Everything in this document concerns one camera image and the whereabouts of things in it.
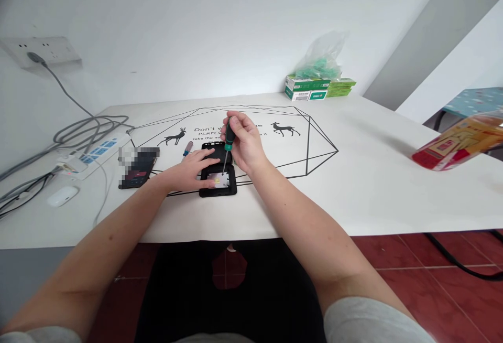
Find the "floor tile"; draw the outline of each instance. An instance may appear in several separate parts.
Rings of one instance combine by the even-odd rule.
[[[462,235],[494,264],[503,264],[503,242],[494,235],[485,231],[463,232]]]
[[[227,250],[222,251],[222,253],[213,260],[213,275],[225,275],[225,252]]]
[[[383,270],[379,274],[438,343],[487,343],[428,270]]]
[[[133,342],[148,279],[119,280],[106,293],[88,341]]]
[[[225,275],[213,275],[213,285],[220,290],[227,289]]]
[[[486,275],[499,271],[495,266],[471,269]],[[481,280],[458,268],[428,271],[491,343],[503,341],[503,283]]]
[[[149,277],[156,260],[158,243],[139,243],[117,273],[118,277]]]
[[[225,250],[226,274],[244,274],[248,263],[239,251],[229,252]]]
[[[238,288],[244,279],[245,274],[227,275],[227,289]]]
[[[372,235],[352,239],[374,268],[422,267],[397,235]]]
[[[464,265],[491,264],[459,232],[434,233],[433,236]],[[418,257],[429,266],[452,265],[422,233],[401,234],[400,237]]]

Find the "gray cable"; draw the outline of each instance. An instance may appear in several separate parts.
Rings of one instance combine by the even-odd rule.
[[[111,116],[111,115],[100,115],[100,116],[94,116],[91,114],[88,110],[86,110],[83,106],[81,106],[71,95],[69,95],[64,88],[63,84],[59,80],[59,78],[54,74],[54,72],[47,66],[47,63],[44,61],[43,58],[41,58],[39,55],[33,52],[28,53],[28,57],[34,61],[40,63],[43,67],[45,67],[51,75],[54,77],[54,79],[57,81],[58,85],[61,87],[63,90],[63,93],[73,102],[75,103],[81,110],[83,110],[86,114],[88,114],[90,117],[79,120],[75,123],[72,123],[68,125],[67,127],[59,130],[56,132],[54,137],[52,138],[53,144],[49,145],[46,149],[41,151],[40,153],[35,154],[32,157],[29,157],[28,159],[21,161],[20,163],[12,166],[11,168],[5,170],[0,174],[0,181],[4,180],[8,176],[12,175],[13,173],[21,170],[22,168],[32,164],[33,162],[39,160],[43,156],[45,156],[48,153],[51,153],[57,149],[74,149],[74,152],[78,152],[83,150],[85,153],[89,152],[89,149],[91,146],[98,142],[101,141],[107,134],[111,133],[113,130],[115,130],[117,127],[123,125],[126,127],[129,127],[126,131],[126,133],[130,133],[135,129],[132,125],[125,124],[125,122],[129,119],[129,116],[127,115],[118,115],[118,116]],[[106,120],[104,123],[101,123],[99,119]],[[78,133],[82,127],[84,127],[86,124],[91,123],[92,121],[96,122],[96,127],[90,127],[87,129],[84,129]],[[89,131],[94,131],[91,135],[85,135]],[[68,142],[79,137],[85,135],[84,138],[77,142],[76,144],[68,145]],[[59,167],[55,167],[51,173],[55,173],[59,171]],[[40,181],[40,179],[44,178],[46,175],[42,175],[40,177],[36,177],[32,180],[29,180],[27,182],[24,182],[15,188],[11,189],[9,192],[6,194],[0,196],[0,203],[6,202],[10,199],[17,198],[19,195],[21,195],[23,192],[25,192],[33,182]]]
[[[112,182],[110,182],[110,184],[108,184],[108,177],[106,175],[106,171],[105,169],[103,168],[103,164],[99,163],[96,159],[94,160],[96,162],[96,164],[100,167],[101,171],[103,172],[103,175],[105,176],[105,192],[104,192],[104,197],[103,197],[103,202],[101,203],[101,207],[100,207],[100,210],[98,211],[98,213],[96,214],[96,216],[94,217],[94,220],[93,220],[93,228],[96,227],[96,225],[98,224],[98,217],[100,216],[101,214],[101,211],[103,210],[103,207],[105,206],[105,203],[106,203],[106,199],[108,197],[108,193],[110,192],[110,188],[112,186]]]

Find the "black pants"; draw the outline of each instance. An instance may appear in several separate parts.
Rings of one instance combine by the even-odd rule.
[[[248,262],[242,284],[218,290],[212,261],[230,242],[169,243],[157,254],[135,342],[236,333],[256,343],[325,342],[316,293],[283,239],[233,242]]]

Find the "finger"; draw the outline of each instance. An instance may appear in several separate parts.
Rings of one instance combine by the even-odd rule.
[[[215,151],[215,148],[211,148],[211,149],[202,149],[200,151],[198,151],[197,153],[194,152],[194,159],[195,160],[202,160],[204,157],[206,156],[209,156],[210,154],[212,154],[213,152]]]
[[[227,131],[227,122],[229,121],[229,118],[226,117],[223,121],[224,125],[222,125],[222,128],[220,128],[220,132],[222,132],[223,134],[225,134],[225,131]]]
[[[199,171],[201,171],[204,168],[207,168],[210,165],[217,164],[218,162],[220,162],[219,158],[207,158],[207,159],[203,159],[202,161],[198,162]]]
[[[253,123],[253,121],[248,117],[248,115],[244,114],[243,112],[227,111],[227,116],[229,116],[229,119],[231,118],[231,116],[237,117],[239,119],[239,121],[241,122],[241,125],[244,128],[249,128],[249,127],[255,128],[255,124]]]
[[[229,119],[231,122],[231,128],[233,132],[240,140],[245,142],[246,139],[250,137],[250,134],[246,131],[246,129],[244,129],[244,127],[241,125],[241,122],[237,117],[231,116]]]
[[[215,181],[212,179],[194,180],[194,189],[215,187]]]
[[[190,152],[189,154],[187,154],[187,155],[185,156],[185,158],[194,158],[194,156],[195,156],[197,153],[199,153],[200,151],[201,151],[201,149],[198,149],[198,150],[196,150],[196,151]]]

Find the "smartphone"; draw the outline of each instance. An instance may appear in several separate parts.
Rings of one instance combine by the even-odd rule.
[[[131,165],[127,167],[126,175],[119,182],[119,189],[139,188],[150,177],[159,151],[158,148],[137,148]]]
[[[215,187],[201,188],[199,190],[200,197],[230,196],[237,194],[236,174],[234,172],[234,166],[232,165],[232,154],[230,152],[227,156],[225,173],[222,174],[225,160],[224,147],[225,143],[223,141],[208,142],[202,145],[202,149],[214,148],[215,151],[207,158],[218,158],[220,162],[201,170],[201,180],[213,179],[215,181]]]

